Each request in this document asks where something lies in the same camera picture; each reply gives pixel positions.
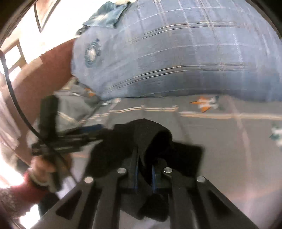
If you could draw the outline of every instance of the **silver screw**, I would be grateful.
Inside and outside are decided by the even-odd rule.
[[[126,169],[125,168],[119,168],[118,169],[118,173],[119,174],[124,174],[124,173],[126,173]]]
[[[92,183],[93,182],[93,177],[85,177],[84,178],[84,182],[88,183],[88,184]]]
[[[206,179],[203,176],[198,176],[197,177],[197,181],[201,182],[201,183],[204,183],[206,181]]]
[[[170,167],[165,167],[165,168],[164,168],[164,172],[165,172],[165,173],[171,173],[171,172],[172,172],[172,168],[170,168]]]

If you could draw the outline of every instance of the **wire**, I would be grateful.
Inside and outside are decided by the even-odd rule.
[[[6,65],[6,58],[5,58],[5,55],[4,53],[0,50],[0,59],[1,59],[1,63],[2,63],[2,66],[3,66],[3,69],[4,69],[4,74],[5,74],[5,79],[6,79],[6,82],[7,82],[7,86],[8,86],[8,89],[9,89],[9,93],[10,93],[10,96],[11,96],[11,99],[20,115],[20,117],[22,118],[22,120],[24,121],[24,123],[27,125],[27,127],[30,129],[30,131],[32,133],[34,133],[34,135],[36,137],[38,137],[38,139],[40,141],[42,141],[48,148],[49,150],[55,154],[56,156],[58,156],[60,158],[60,160],[63,162],[63,164],[66,166],[66,168],[68,168],[68,165],[67,165],[67,162],[66,160],[64,159],[64,157],[59,153],[57,152],[52,146],[50,146],[43,138],[42,136],[33,128],[33,126],[30,124],[30,122],[27,120],[25,114],[23,113],[23,111],[21,110],[18,102],[17,102],[17,98],[15,96],[15,93],[14,93],[14,90],[13,90],[13,86],[11,84],[11,81],[10,81],[10,78],[9,78],[9,71],[8,71],[8,67]],[[69,171],[69,174],[70,176],[73,178],[74,182],[77,184],[77,180],[76,178],[73,176],[73,174],[71,173],[70,169],[68,169]]]

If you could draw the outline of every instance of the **plaid fabric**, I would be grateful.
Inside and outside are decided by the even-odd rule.
[[[281,41],[244,0],[138,0],[90,28],[72,73],[102,99],[228,94],[281,101]]]

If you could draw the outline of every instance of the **hand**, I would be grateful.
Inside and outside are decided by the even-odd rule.
[[[69,153],[65,154],[64,158],[67,162],[67,168],[66,166],[62,165],[61,169],[64,173],[66,173],[72,166],[72,158]],[[36,156],[32,158],[31,168],[33,171],[33,175],[41,183],[45,183],[48,181],[48,173],[56,172],[55,166],[49,161],[43,159],[42,156]]]

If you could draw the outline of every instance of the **red sleeve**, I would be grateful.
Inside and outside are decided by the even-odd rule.
[[[46,188],[37,187],[36,184],[31,181],[27,172],[24,174],[24,182],[18,186],[11,186],[10,189],[17,199],[29,204],[39,203],[48,193]]]

